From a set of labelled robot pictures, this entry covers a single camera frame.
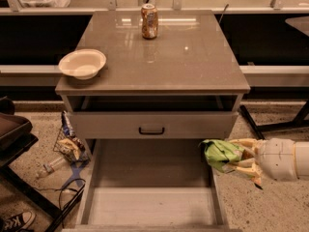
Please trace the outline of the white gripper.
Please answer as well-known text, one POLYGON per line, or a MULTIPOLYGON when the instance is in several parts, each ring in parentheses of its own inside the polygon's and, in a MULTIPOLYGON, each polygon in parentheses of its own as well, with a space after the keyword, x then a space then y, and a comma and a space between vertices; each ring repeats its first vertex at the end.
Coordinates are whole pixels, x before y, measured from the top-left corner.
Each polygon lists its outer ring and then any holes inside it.
POLYGON ((294 160, 295 143, 291 139, 271 138, 261 143, 254 138, 242 138, 233 139, 231 143, 243 148, 242 156, 251 159, 228 163, 227 167, 245 175, 256 187, 262 184, 262 173, 276 181, 297 179, 294 160))

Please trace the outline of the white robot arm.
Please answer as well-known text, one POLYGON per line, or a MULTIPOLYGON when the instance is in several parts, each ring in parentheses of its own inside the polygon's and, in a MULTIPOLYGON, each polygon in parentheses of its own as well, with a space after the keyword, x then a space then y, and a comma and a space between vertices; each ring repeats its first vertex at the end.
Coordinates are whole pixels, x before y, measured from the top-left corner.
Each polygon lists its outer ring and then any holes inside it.
POLYGON ((226 169, 248 176, 256 186, 264 176, 283 182, 309 177, 309 142, 244 138, 231 140, 231 143, 244 152, 241 161, 226 164, 226 169))

